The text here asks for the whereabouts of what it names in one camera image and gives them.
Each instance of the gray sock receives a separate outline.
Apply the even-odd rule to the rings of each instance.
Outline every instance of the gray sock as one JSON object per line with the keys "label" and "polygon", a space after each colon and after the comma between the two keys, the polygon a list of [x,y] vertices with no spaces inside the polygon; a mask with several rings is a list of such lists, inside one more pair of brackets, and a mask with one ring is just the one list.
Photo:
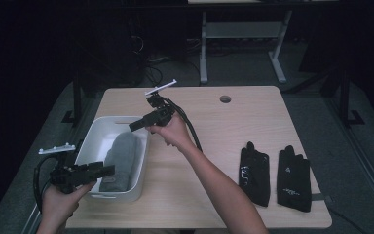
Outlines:
{"label": "gray sock", "polygon": [[104,161],[104,166],[115,165],[115,174],[102,179],[99,192],[128,191],[137,147],[140,147],[140,139],[132,132],[125,132],[117,136]]}

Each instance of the background table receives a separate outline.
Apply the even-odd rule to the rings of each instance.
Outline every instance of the background table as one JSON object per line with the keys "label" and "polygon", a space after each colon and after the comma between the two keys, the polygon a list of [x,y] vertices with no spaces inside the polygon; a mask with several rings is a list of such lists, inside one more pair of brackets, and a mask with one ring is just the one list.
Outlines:
{"label": "background table", "polygon": [[[107,90],[96,117],[143,116],[151,112],[145,91],[150,89]],[[184,109],[205,155],[235,182],[238,182],[240,152],[248,141],[270,156],[269,207],[257,206],[267,227],[331,225],[324,201],[312,202],[310,213],[277,204],[279,151],[293,145],[296,153],[305,155],[305,152],[276,87],[167,88],[160,95]],[[221,102],[221,96],[229,96],[231,102]],[[312,192],[320,193],[312,171],[311,184]],[[67,227],[222,228],[225,224],[184,156],[175,147],[167,147],[159,135],[151,135],[141,197],[131,203],[83,199]]]}

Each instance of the hand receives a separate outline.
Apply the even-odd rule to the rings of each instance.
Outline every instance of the hand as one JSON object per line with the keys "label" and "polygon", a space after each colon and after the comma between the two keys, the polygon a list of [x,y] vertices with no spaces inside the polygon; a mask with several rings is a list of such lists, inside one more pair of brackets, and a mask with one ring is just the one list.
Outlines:
{"label": "hand", "polygon": [[169,123],[164,126],[150,126],[146,128],[151,133],[157,133],[163,137],[167,145],[173,145],[181,151],[181,148],[191,146],[193,141],[190,139],[187,127],[181,116],[175,112]]}
{"label": "hand", "polygon": [[51,185],[44,194],[42,221],[37,233],[57,233],[78,208],[80,199],[90,191],[95,182],[81,186],[70,194],[63,194]]}

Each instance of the person's left hand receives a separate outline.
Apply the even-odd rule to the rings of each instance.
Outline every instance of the person's left hand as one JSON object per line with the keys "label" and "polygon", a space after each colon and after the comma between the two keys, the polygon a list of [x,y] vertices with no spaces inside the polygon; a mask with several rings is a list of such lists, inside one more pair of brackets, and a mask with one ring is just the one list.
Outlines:
{"label": "person's left hand", "polygon": [[78,208],[80,199],[90,191],[95,182],[81,186],[70,194],[63,194],[51,185],[44,194],[42,221],[37,233],[57,233]]}

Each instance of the white container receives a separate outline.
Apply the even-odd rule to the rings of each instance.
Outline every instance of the white container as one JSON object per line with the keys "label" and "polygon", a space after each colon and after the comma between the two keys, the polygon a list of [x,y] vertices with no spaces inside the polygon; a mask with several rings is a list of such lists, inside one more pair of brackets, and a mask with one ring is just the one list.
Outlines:
{"label": "white container", "polygon": [[[99,161],[104,162],[105,156],[112,147],[117,135],[130,132],[129,124],[141,118],[139,116],[105,116],[94,120],[84,139],[75,163],[82,165]],[[145,129],[139,129],[133,133],[141,140],[141,149],[136,150],[130,174],[129,190],[126,192],[99,192],[99,185],[101,183],[101,178],[99,178],[93,189],[85,196],[86,198],[114,202],[132,202],[141,196],[147,161],[149,133]]]}

